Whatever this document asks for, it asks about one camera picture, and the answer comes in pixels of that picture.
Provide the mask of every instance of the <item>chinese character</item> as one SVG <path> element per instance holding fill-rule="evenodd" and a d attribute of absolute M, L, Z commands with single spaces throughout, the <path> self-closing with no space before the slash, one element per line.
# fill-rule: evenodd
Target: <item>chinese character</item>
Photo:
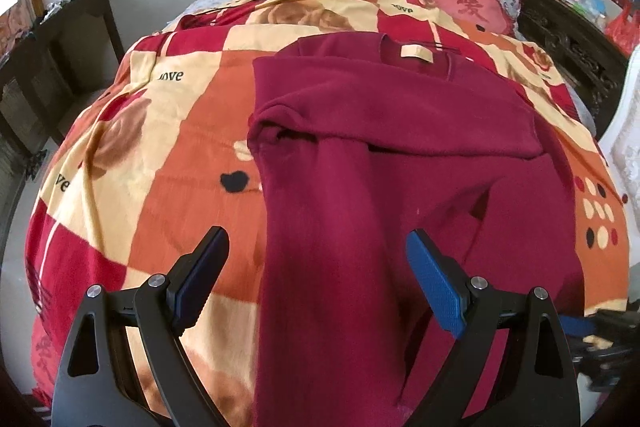
<path fill-rule="evenodd" d="M 458 4 L 465 6 L 462 10 L 458 10 L 458 13 L 469 13 L 470 15 L 478 17 L 481 21 L 489 22 L 480 15 L 479 9 L 482 8 L 482 4 L 480 4 L 478 0 L 458 0 Z"/>

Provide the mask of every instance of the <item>black dot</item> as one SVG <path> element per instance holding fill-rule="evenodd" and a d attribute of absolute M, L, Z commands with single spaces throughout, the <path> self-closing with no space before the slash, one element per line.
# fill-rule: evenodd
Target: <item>black dot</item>
<path fill-rule="evenodd" d="M 231 174 L 220 174 L 220 184 L 227 192 L 234 194 L 242 192 L 249 182 L 249 176 L 244 171 L 236 171 Z"/>
<path fill-rule="evenodd" d="M 587 247 L 591 248 L 595 239 L 596 235 L 593 233 L 593 230 L 587 229 Z"/>

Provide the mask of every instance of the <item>floor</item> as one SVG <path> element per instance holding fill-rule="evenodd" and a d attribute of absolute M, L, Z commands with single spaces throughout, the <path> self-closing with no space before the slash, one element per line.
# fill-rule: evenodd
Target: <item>floor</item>
<path fill-rule="evenodd" d="M 60 129 L 66 133 L 78 114 L 93 103 L 100 93 L 101 91 L 95 91 L 80 97 L 60 122 Z M 43 149 L 47 151 L 47 157 L 36 179 L 24 184 L 15 207 L 0 267 L 0 346 L 7 373 L 23 394 L 31 394 L 35 385 L 30 360 L 35 307 L 24 269 L 24 240 L 46 166 L 58 146 L 49 139 Z"/>

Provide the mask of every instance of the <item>blue gripper pad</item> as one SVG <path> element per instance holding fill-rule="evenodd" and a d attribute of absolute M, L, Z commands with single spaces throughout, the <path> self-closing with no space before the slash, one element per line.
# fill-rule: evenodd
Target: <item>blue gripper pad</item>
<path fill-rule="evenodd" d="M 212 227 L 193 253 L 178 259 L 169 277 L 169 308 L 172 327 L 178 334 L 193 327 L 216 283 L 229 254 L 229 236 L 222 227 Z"/>
<path fill-rule="evenodd" d="M 444 257 L 424 230 L 409 233 L 406 257 L 438 324 L 458 338 L 465 330 L 464 315 L 469 300 L 462 268 L 453 259 Z M 447 275 L 447 268 L 453 273 Z"/>
<path fill-rule="evenodd" d="M 577 337 L 579 339 L 595 335 L 596 326 L 591 319 L 587 317 L 568 317 L 567 315 L 558 315 L 562 331 L 568 337 Z"/>

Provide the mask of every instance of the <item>polka dot pattern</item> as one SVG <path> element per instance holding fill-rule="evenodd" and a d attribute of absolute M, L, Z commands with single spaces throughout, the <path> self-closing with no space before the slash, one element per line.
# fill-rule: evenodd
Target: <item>polka dot pattern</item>
<path fill-rule="evenodd" d="M 616 220 L 616 218 L 613 216 L 613 210 L 611 210 L 609 203 L 605 203 L 603 206 L 603 209 L 604 209 L 604 213 L 607 214 L 607 219 L 609 219 L 613 223 Z"/>
<path fill-rule="evenodd" d="M 605 213 L 604 213 L 604 208 L 602 207 L 602 205 L 600 203 L 598 203 L 597 201 L 593 201 L 593 208 L 596 209 L 596 212 L 598 213 L 598 217 L 600 219 L 604 219 Z"/>
<path fill-rule="evenodd" d="M 235 171 L 231 174 L 220 174 L 220 184 L 230 194 L 242 192 L 249 183 L 249 176 L 244 171 Z"/>
<path fill-rule="evenodd" d="M 593 217 L 593 212 L 594 212 L 591 201 L 589 201 L 587 198 L 584 198 L 582 200 L 582 204 L 584 205 L 584 213 L 587 215 L 587 219 L 591 219 L 591 217 Z"/>
<path fill-rule="evenodd" d="M 587 190 L 589 191 L 591 196 L 595 196 L 596 195 L 596 186 L 593 184 L 593 182 L 590 179 L 585 178 L 584 179 L 584 183 L 585 183 L 585 185 L 587 185 Z"/>
<path fill-rule="evenodd" d="M 595 241 L 596 235 L 593 232 L 593 229 L 587 229 L 587 247 L 593 248 L 593 242 Z"/>
<path fill-rule="evenodd" d="M 608 244 L 609 244 L 609 232 L 607 232 L 606 227 L 600 227 L 598 229 L 598 247 L 600 247 L 601 250 L 604 250 L 605 248 L 607 248 Z"/>
<path fill-rule="evenodd" d="M 238 140 L 234 143 L 234 151 L 236 152 L 236 158 L 241 162 L 250 162 L 254 159 L 249 150 L 249 146 L 246 144 L 246 140 Z"/>

